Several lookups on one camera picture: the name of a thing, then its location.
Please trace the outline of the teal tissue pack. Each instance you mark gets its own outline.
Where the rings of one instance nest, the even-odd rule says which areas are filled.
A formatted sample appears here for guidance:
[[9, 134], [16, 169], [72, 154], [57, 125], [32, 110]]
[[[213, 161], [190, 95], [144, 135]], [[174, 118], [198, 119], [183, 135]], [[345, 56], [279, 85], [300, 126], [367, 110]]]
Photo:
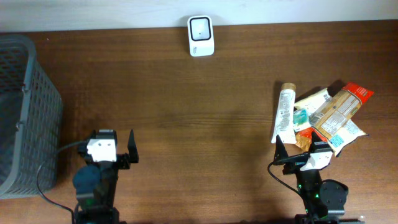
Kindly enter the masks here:
[[296, 110], [293, 113], [293, 129], [295, 132], [310, 128], [309, 115], [306, 109]]

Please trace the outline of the white cream tube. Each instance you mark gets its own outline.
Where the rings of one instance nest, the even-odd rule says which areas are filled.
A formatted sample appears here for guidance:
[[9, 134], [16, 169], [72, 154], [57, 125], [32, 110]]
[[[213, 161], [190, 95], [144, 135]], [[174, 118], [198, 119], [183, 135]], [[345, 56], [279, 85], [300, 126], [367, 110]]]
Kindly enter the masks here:
[[293, 128], [295, 90], [296, 86], [293, 83], [284, 83], [281, 87], [271, 143], [276, 143], [277, 136], [283, 143], [296, 143]]

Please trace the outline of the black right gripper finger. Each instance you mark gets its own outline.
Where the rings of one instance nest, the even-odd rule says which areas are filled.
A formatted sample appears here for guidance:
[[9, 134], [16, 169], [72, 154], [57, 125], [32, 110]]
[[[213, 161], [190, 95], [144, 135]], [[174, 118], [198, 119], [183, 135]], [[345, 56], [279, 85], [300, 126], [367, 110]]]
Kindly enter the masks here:
[[312, 146], [320, 146], [323, 145], [322, 138], [317, 134], [316, 131], [312, 132]]
[[289, 157], [285, 149], [284, 143], [282, 142], [279, 135], [276, 136], [275, 142], [275, 153], [274, 153], [274, 165], [285, 164], [286, 159]]

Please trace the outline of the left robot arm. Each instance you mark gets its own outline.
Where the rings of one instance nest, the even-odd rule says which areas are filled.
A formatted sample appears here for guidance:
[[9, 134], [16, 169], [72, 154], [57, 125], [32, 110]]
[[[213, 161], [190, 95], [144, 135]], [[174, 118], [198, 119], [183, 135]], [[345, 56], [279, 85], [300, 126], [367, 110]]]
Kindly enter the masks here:
[[131, 164], [139, 162], [134, 131], [129, 133], [127, 153], [118, 154], [117, 146], [117, 132], [113, 129], [94, 130], [78, 144], [78, 153], [86, 166], [73, 177], [77, 200], [73, 211], [75, 223], [123, 223], [114, 198], [119, 171], [129, 170]]

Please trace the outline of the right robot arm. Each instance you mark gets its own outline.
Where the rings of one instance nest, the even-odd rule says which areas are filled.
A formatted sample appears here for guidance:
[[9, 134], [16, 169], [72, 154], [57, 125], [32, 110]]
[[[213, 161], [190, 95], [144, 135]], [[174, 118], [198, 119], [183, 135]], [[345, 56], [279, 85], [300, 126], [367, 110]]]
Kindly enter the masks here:
[[295, 223], [339, 223], [339, 217], [345, 214], [348, 187], [336, 180], [323, 180], [320, 175], [330, 165], [332, 155], [333, 149], [316, 133], [312, 133], [307, 152], [288, 156], [286, 150], [282, 151], [282, 173], [295, 175], [306, 211], [295, 216]]

